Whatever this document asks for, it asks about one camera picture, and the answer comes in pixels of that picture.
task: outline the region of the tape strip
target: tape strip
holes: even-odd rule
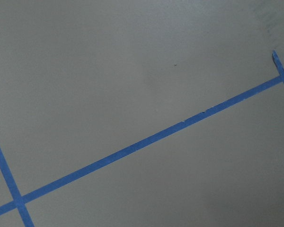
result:
[[[23,198],[19,192],[19,189],[16,185],[13,175],[9,169],[9,166],[5,160],[5,157],[0,148],[0,170],[3,174],[5,182],[9,188],[10,194],[14,199],[15,206],[17,207],[19,214],[22,218],[22,221],[26,227],[34,227],[33,221],[27,211],[27,208],[23,202]]]
[[[39,197],[41,197],[41,196],[43,196],[47,193],[50,193],[50,192],[66,185],[68,183],[71,183],[71,182],[73,182],[73,181],[75,181],[75,180],[77,180],[77,179],[79,179],[79,178],[81,178],[81,177],[83,177],[83,176],[85,176],[89,173],[92,173],[92,172],[94,172],[94,171],[96,171],[96,170],[98,170],[98,169],[100,169],[104,166],[107,166],[108,164],[115,162],[115,161],[135,152],[135,151],[138,151],[138,150],[142,149],[143,147],[146,147],[146,146],[148,146],[148,145],[150,145],[150,144],[152,144],[156,141],[159,141],[164,137],[167,137],[167,136],[169,136],[169,135],[171,135],[171,134],[173,134],[173,133],[175,133],[175,132],[177,132],[181,129],[184,129],[184,128],[186,128],[186,127],[188,127],[188,126],[190,126],[194,123],[197,123],[197,122],[199,122],[199,121],[201,121],[201,120],[203,120],[203,119],[205,119],[205,118],[207,118],[207,117],[209,117],[213,114],[216,114],[216,113],[218,113],[218,112],[220,112],[220,111],[222,111],[222,110],[224,110],[228,107],[231,107],[232,105],[235,105],[235,104],[237,104],[237,103],[239,103],[239,102],[241,102],[241,101],[243,101],[247,98],[250,98],[250,97],[252,97],[252,96],[254,96],[254,95],[256,95],[256,94],[258,94],[262,91],[265,91],[265,90],[267,90],[267,89],[269,89],[269,88],[271,88],[271,87],[273,87],[273,86],[275,86],[275,85],[277,85],[281,82],[283,82],[283,79],[282,79],[281,76],[273,78],[273,79],[271,79],[271,80],[269,80],[269,81],[267,81],[267,82],[265,82],[265,83],[263,83],[259,86],[256,86],[256,87],[254,87],[254,88],[252,88],[252,89],[250,89],[246,92],[243,92],[243,93],[241,93],[241,94],[239,94],[239,95],[237,95],[237,96],[235,96],[235,97],[233,97],[233,98],[231,98],[231,99],[229,99],[229,100],[227,100],[227,101],[225,101],[221,104],[218,104],[218,105],[206,110],[205,112],[201,112],[201,113],[199,113],[199,114],[197,114],[197,115],[195,115],[191,118],[188,118],[185,121],[179,122],[179,123],[167,128],[163,131],[160,131],[160,132],[158,132],[158,133],[156,133],[156,134],[154,134],[154,135],[152,135],[152,136],[150,136],[146,139],[143,139],[143,140],[141,140],[141,141],[139,141],[139,142],[137,142],[133,145],[130,145],[130,146],[128,146],[128,147],[126,147],[126,148],[124,148],[124,149],[122,149],[122,150],[120,150],[120,151],[118,151],[118,152],[116,152],[116,153],[114,153],[110,156],[107,156],[107,157],[105,157],[105,158],[103,158],[103,159],[101,159],[101,160],[99,160],[99,161],[97,161],[93,164],[90,164],[90,165],[88,165],[88,166],[86,166],[86,167],[84,167],[80,170],[77,170],[77,171],[75,171],[75,172],[73,172],[73,173],[71,173],[71,174],[69,174],[65,177],[62,177],[62,178],[60,178],[60,179],[58,179],[58,180],[56,180],[52,183],[49,183],[49,184],[47,184],[47,185],[45,185],[45,186],[43,186],[43,187],[41,187],[37,190],[34,190],[34,191],[32,191],[32,192],[30,192],[30,193],[28,193],[28,194],[26,194],[22,197],[23,202],[27,203],[27,202],[30,202],[32,200],[35,200],[35,199],[37,199],[37,198],[39,198]],[[9,212],[10,210],[13,210],[15,208],[16,208],[16,205],[13,201],[9,202],[7,204],[4,204],[4,205],[0,206],[0,215],[4,214],[6,212]]]
[[[276,54],[276,51],[273,51],[273,59],[274,59],[274,63],[276,65],[276,68],[278,69],[278,72],[280,73],[280,76],[281,76],[283,83],[284,83],[284,68],[283,68],[283,65],[282,65],[278,55]]]

